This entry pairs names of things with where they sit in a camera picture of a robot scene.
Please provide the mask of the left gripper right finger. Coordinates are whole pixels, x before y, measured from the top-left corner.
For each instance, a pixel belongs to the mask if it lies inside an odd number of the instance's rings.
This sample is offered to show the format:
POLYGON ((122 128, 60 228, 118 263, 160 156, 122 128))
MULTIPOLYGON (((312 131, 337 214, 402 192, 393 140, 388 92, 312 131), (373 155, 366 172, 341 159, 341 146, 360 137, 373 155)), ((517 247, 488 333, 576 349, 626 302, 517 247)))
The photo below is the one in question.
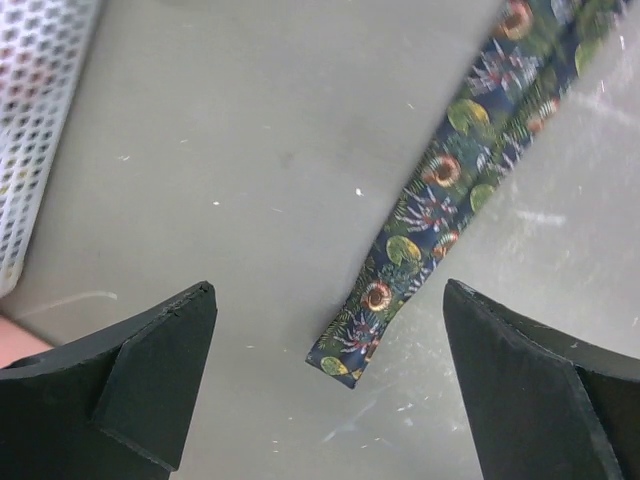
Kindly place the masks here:
POLYGON ((486 479, 636 479, 639 361, 449 280, 443 317, 486 479))

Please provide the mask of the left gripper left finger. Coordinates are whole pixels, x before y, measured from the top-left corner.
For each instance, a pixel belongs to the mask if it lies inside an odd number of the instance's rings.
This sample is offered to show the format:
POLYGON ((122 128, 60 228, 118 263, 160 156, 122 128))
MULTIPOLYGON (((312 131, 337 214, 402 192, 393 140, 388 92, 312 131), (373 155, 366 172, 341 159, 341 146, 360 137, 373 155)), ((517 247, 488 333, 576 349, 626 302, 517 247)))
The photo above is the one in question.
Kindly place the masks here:
POLYGON ((184 452, 217 317, 198 282, 1 370, 4 479, 167 479, 184 452))

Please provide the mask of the green floral tie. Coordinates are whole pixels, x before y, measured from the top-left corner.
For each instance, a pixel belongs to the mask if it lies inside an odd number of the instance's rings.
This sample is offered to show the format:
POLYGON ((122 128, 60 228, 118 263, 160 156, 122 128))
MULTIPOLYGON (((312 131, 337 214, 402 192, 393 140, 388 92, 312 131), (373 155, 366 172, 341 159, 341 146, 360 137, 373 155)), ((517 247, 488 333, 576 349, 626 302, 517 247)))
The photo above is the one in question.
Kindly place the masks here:
POLYGON ((506 1, 306 361, 347 387, 398 311, 558 111, 625 1, 506 1))

